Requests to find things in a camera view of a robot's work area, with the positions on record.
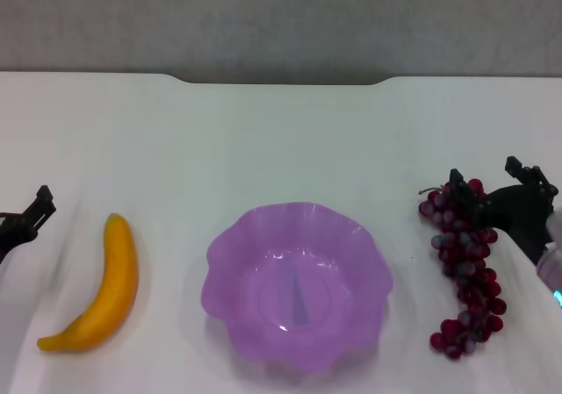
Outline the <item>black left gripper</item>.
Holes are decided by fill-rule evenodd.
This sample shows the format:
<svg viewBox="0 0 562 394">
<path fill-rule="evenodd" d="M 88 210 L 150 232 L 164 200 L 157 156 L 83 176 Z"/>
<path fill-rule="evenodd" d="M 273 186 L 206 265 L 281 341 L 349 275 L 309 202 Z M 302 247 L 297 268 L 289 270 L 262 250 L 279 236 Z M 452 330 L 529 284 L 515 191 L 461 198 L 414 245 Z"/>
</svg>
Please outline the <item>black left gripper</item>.
<svg viewBox="0 0 562 394">
<path fill-rule="evenodd" d="M 56 212 L 54 197 L 47 185 L 42 185 L 35 200 L 20 214 L 2 213 L 0 225 L 0 262 L 8 253 L 35 240 L 38 230 Z"/>
</svg>

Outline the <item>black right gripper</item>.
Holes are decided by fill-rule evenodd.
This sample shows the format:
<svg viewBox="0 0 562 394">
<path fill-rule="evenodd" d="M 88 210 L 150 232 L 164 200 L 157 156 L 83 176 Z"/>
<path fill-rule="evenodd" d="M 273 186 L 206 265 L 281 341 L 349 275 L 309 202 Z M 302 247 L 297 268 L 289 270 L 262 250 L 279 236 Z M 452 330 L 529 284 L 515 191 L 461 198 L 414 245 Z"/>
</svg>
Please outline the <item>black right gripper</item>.
<svg viewBox="0 0 562 394">
<path fill-rule="evenodd" d="M 533 264 L 538 264 L 546 245 L 552 242 L 546 221 L 554 210 L 554 186 L 541 168 L 525 167 L 514 156 L 506 159 L 505 170 L 521 185 L 501 188 L 485 196 L 480 186 L 471 186 L 452 168 L 451 202 L 462 214 L 472 214 L 474 226 L 502 230 Z"/>
</svg>

